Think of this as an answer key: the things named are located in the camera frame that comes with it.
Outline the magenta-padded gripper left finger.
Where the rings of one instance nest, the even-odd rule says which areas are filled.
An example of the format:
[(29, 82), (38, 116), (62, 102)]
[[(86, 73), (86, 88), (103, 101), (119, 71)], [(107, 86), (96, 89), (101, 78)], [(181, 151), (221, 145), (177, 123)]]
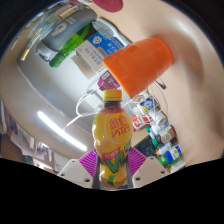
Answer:
[(79, 159), (71, 159), (58, 176), (83, 188), (91, 188), (97, 170), (98, 155), (95, 149)]

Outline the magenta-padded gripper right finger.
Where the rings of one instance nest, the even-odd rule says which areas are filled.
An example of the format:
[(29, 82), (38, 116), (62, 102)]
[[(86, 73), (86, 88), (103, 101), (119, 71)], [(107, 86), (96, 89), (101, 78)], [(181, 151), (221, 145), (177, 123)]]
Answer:
[(128, 187), (140, 188), (169, 175), (169, 172), (156, 157), (146, 157), (131, 147), (128, 152)]

